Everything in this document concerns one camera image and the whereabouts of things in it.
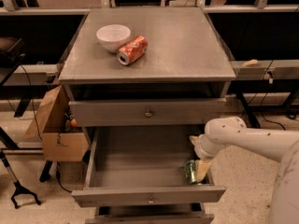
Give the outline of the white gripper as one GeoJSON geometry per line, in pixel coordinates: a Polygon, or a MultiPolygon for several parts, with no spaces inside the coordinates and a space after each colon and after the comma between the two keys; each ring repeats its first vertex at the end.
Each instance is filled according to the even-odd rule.
{"type": "Polygon", "coordinates": [[[201,182],[211,166],[210,161],[206,160],[214,159],[222,150],[222,146],[211,142],[204,134],[190,135],[189,140],[194,145],[196,155],[201,159],[195,162],[195,179],[201,182]]]}

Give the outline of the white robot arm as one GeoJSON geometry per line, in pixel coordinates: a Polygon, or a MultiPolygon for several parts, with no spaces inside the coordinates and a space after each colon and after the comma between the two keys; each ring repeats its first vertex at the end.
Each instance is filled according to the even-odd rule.
{"type": "Polygon", "coordinates": [[[239,117],[212,119],[203,134],[190,135],[196,155],[211,160],[228,146],[279,162],[269,224],[299,224],[299,132],[248,128],[239,117]]]}

